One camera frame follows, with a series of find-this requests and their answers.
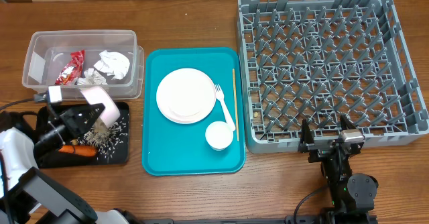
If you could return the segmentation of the small bowl with nuts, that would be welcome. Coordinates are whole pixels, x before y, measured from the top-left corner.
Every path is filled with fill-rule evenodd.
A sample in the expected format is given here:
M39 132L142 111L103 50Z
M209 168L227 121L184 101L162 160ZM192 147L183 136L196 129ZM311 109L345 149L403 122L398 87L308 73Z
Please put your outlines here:
M81 93L90 105L103 104L105 109L100 115L101 121L110 128L120 117L120 111L103 87L93 86L81 89Z

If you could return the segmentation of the red snack wrapper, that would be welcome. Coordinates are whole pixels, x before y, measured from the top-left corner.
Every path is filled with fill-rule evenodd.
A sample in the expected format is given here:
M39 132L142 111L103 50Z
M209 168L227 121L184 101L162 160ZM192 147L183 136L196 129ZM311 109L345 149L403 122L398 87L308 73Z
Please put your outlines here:
M82 74L85 50L70 54L70 62L61 70L56 85L75 85Z

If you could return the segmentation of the white napkin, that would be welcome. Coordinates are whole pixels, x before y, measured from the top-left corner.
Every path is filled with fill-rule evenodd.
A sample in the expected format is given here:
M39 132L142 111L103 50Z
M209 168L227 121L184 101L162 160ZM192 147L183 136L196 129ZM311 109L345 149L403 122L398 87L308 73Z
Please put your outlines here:
M126 77L130 61L129 59L119 52L102 51L100 60L94 64L94 68L107 76L112 76L113 80L122 80Z
M83 72L83 77L78 78L77 85L106 85L106 78L94 68L89 68Z

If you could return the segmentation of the orange carrot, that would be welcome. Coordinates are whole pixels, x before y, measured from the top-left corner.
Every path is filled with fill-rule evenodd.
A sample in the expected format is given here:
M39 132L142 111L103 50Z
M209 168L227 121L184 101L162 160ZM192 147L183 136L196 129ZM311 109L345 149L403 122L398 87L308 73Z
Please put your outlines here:
M69 146L63 146L59 149L59 152L67 153L67 154L75 154L78 156L84 156L84 157L93 157L97 155L97 149L92 146L76 146L76 145L69 145Z

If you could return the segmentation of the pile of rice and nuts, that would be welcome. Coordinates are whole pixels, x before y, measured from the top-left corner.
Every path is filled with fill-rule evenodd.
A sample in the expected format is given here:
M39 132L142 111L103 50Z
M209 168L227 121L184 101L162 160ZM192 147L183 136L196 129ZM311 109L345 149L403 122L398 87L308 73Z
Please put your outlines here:
M124 117L110 128L102 122L96 122L91 130L77 140L80 146L92 146L97 149L97 159L112 162L121 155L127 155L129 143L129 124Z

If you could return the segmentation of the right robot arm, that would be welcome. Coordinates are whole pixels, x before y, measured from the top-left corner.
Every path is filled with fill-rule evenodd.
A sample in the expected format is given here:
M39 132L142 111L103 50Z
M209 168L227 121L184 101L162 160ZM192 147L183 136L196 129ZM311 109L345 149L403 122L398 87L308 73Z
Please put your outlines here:
M376 223L377 217L369 211L374 209L374 199L379 183L366 174L354 174L349 158L361 153L365 137L347 118L340 116L341 131L338 138L318 144L310 131L307 120L302 121L298 151L309 153L309 163L319 162L327 184L305 196L296 206L293 222L298 223L300 207L311 197L328 189L332 207L323 208L313 223Z

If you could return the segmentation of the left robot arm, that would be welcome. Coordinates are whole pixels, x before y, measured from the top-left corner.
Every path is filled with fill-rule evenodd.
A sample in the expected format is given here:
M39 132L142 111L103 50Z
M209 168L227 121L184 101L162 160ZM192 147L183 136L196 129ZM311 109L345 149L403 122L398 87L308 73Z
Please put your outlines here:
M105 106L75 105L32 129L23 113L1 112L1 222L27 223L39 205L47 208L40 223L138 223L121 209L96 212L84 199L40 171L50 154L65 142L90 131Z

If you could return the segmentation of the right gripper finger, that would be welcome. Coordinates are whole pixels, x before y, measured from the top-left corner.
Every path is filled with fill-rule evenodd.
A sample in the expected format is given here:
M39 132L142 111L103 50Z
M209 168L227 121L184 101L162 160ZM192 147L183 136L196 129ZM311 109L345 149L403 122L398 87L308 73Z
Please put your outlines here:
M357 130L356 126L351 122L351 120L345 114L342 114L340 116L340 125L341 125L341 131Z
M314 138L310 131L308 122L306 119L303 119L301 124L301 137L298 144L298 151L301 153L309 152L314 146Z

